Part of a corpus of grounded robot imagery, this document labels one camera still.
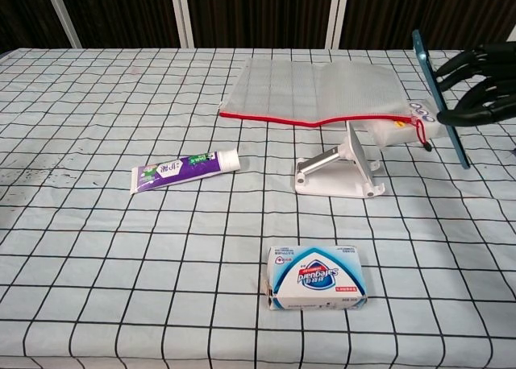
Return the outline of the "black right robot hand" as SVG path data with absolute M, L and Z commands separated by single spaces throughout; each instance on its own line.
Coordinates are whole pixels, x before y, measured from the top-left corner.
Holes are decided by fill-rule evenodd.
M 461 81 L 481 76 L 454 109 L 439 112 L 447 126 L 480 126 L 515 117 L 515 42 L 481 44 L 452 57 L 435 71 L 447 91 Z

